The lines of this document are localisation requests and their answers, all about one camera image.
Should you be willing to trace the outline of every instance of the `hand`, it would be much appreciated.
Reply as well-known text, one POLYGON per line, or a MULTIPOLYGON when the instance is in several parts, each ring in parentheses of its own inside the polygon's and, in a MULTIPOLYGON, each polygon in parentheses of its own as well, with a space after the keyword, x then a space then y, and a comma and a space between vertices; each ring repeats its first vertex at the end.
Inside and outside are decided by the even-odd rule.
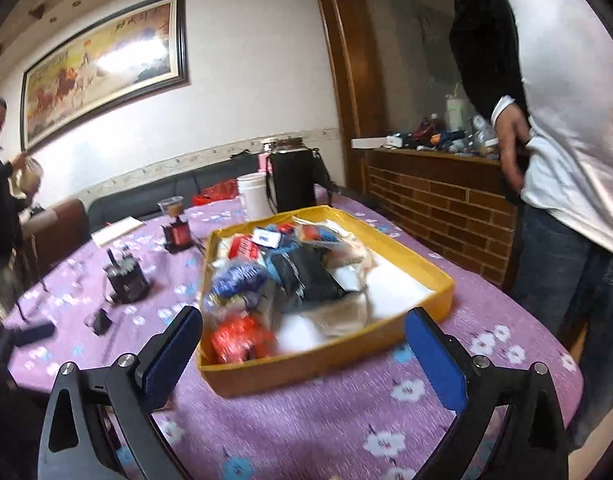
POLYGON ((524 174, 518 166, 516 143, 526 144, 531 138, 529 125, 517 104, 504 108, 495 121, 500 147, 500 166, 509 185, 520 193, 524 187, 524 174))
POLYGON ((13 171, 21 170, 26 166, 26 153, 19 153, 10 160, 10 163, 13 166, 13 171))

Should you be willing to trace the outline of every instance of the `yellow tray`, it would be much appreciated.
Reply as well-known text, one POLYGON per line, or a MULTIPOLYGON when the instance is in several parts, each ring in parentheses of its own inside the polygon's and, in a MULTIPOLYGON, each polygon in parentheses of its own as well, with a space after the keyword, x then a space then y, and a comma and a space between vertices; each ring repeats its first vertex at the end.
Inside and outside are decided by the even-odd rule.
MULTIPOLYGON (((200 304, 202 305, 205 291, 210 289, 212 270, 208 263, 215 260, 220 238, 236 233, 250 234, 255 227, 290 221, 293 216, 312 222, 330 219, 352 232, 367 247, 435 291, 419 305, 423 306, 434 320, 442 320, 449 314, 455 284, 448 274, 388 235, 344 211, 329 206, 299 209, 213 231, 206 245, 200 304)), ((398 316, 373 322, 358 332, 332 339, 327 344, 306 352, 282 354, 243 364, 217 364, 218 360, 210 342, 214 327, 210 320, 205 319, 197 351, 198 368, 209 386, 221 397, 253 394, 321 375, 393 346, 404 338, 405 314, 403 312, 398 316)))

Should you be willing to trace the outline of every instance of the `decorative wall border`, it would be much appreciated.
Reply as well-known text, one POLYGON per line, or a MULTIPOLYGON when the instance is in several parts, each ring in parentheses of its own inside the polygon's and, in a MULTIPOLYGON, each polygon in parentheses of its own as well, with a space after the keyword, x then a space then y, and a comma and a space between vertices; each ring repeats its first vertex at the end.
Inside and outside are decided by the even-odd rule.
POLYGON ((231 155, 240 153, 244 150, 257 152, 261 149, 260 141, 267 137, 278 137, 280 139, 285 139, 287 137, 302 137, 307 146, 310 148, 318 148, 321 142, 340 139, 340 131, 337 128, 328 128, 326 130, 286 132, 283 134, 255 137, 253 139, 238 140, 237 142, 213 146, 205 150, 167 158, 166 160, 154 162, 143 168, 138 168, 137 170, 129 171, 113 178, 108 178, 99 184, 94 184, 93 186, 74 193, 72 198, 80 199, 84 203, 84 206, 88 208, 91 202, 103 196, 142 186, 142 184, 155 182, 167 176, 195 170, 203 166, 215 164, 216 162, 222 162, 223 160, 228 160, 231 155))

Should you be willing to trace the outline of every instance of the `white shirt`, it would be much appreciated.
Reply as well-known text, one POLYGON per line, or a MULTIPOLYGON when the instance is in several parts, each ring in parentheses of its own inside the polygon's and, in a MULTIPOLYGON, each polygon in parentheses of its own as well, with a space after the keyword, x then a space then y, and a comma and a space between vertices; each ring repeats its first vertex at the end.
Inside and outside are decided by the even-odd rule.
POLYGON ((522 200, 613 253, 613 40, 586 0, 509 3, 532 134, 522 200))

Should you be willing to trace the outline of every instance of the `floral tablecloth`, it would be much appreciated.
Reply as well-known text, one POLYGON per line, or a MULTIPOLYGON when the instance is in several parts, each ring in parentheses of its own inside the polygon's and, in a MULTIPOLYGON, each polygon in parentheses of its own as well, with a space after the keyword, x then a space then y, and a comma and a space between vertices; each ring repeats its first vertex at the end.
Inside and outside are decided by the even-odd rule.
MULTIPOLYGON (((456 282, 452 314, 441 323, 472 354, 500 366, 527 368, 543 361, 551 370, 568 424, 579 402, 583 379, 557 340, 515 302, 480 276, 429 251, 384 217, 353 200, 336 197, 334 206, 397 238, 450 274, 456 282)), ((238 200, 187 211, 197 237, 244 221, 238 200)), ((57 327, 54 338, 16 350, 10 369, 19 384, 50 390, 60 365, 106 366, 124 352, 138 352, 171 322, 184 304, 193 304, 202 255, 191 249, 164 250, 158 218, 115 243, 127 244, 154 280, 149 296, 111 310, 109 332, 95 336, 85 325, 100 305, 102 269, 108 258, 87 243, 47 278, 49 293, 35 286, 22 298, 32 320, 57 327)), ((13 312, 8 325, 20 324, 13 312)), ((408 480, 438 445, 453 420, 442 408, 410 349, 397 346, 325 377, 238 399, 222 399, 205 384, 195 360, 174 392, 174 409, 154 418, 174 451, 197 479, 250 480, 408 480)), ((493 436, 483 441, 469 478, 483 466, 493 436)), ((132 456, 120 460, 135 476, 132 456)))

